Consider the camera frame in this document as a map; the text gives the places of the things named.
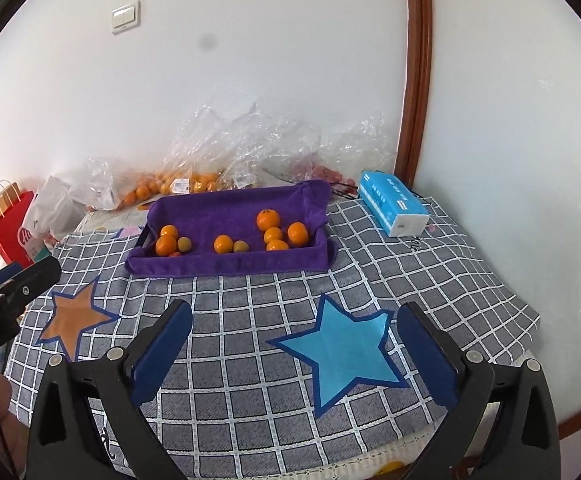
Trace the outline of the person's left hand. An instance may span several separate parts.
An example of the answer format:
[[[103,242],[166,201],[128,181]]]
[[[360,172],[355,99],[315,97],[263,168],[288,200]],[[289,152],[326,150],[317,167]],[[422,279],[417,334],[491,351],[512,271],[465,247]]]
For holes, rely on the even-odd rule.
[[[0,375],[0,460],[10,468],[9,458],[18,474],[26,470],[29,428],[10,411],[12,386]]]

